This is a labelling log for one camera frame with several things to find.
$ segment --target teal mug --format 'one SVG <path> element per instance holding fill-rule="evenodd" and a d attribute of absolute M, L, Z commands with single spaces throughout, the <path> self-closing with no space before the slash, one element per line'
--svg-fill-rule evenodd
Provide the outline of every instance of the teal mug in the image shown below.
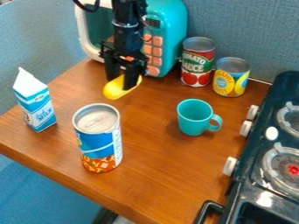
<path fill-rule="evenodd" d="M 181 101 L 177 105 L 178 126 L 188 136 L 199 136 L 205 130 L 221 129 L 222 118 L 214 115 L 209 103 L 197 99 Z M 214 120 L 218 125 L 211 125 Z"/>

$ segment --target tin can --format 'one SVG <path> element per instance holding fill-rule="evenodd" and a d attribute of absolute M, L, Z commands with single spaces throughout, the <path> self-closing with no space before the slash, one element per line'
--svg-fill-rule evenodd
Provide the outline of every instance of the tin can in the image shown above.
<path fill-rule="evenodd" d="M 95 103 L 73 115 L 83 166 L 90 172 L 108 172 L 122 161 L 120 114 L 108 104 Z"/>
<path fill-rule="evenodd" d="M 217 94 L 225 97 L 238 97 L 244 94 L 250 74 L 246 61 L 227 57 L 219 59 L 216 68 L 212 86 Z"/>
<path fill-rule="evenodd" d="M 209 38 L 188 38 L 183 43 L 181 81 L 191 87 L 203 87 L 211 80 L 215 44 Z"/>

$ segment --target toy stove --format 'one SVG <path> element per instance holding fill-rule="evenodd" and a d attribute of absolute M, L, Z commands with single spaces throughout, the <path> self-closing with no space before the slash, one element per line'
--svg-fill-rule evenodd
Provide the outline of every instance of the toy stove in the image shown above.
<path fill-rule="evenodd" d="M 206 201 L 195 223 L 210 212 L 221 224 L 299 223 L 299 72 L 278 75 L 247 120 L 240 130 L 247 145 L 223 170 L 231 176 L 226 204 Z"/>

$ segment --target teal toy microwave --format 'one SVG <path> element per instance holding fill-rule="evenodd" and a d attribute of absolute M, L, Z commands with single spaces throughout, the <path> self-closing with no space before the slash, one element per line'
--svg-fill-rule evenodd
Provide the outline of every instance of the teal toy microwave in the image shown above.
<path fill-rule="evenodd" d="M 81 0 L 86 7 L 92 7 L 94 0 Z M 182 42 L 187 33 L 187 10 L 181 0 L 148 0 L 144 30 L 143 52 L 149 58 L 148 76 L 165 76 L 181 57 Z M 93 60 L 100 58 L 100 40 L 113 39 L 112 5 L 110 0 L 101 0 L 100 8 L 86 12 L 75 6 L 80 44 Z"/>

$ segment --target stove handle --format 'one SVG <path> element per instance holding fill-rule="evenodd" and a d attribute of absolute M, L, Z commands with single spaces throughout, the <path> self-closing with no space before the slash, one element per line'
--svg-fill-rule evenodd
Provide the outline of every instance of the stove handle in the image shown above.
<path fill-rule="evenodd" d="M 224 206 L 221 206 L 217 202 L 214 202 L 212 200 L 206 200 L 203 204 L 203 206 L 200 208 L 198 212 L 198 216 L 196 217 L 196 220 L 193 222 L 194 224 L 204 224 L 206 216 L 214 212 L 216 214 L 223 214 L 224 213 Z"/>

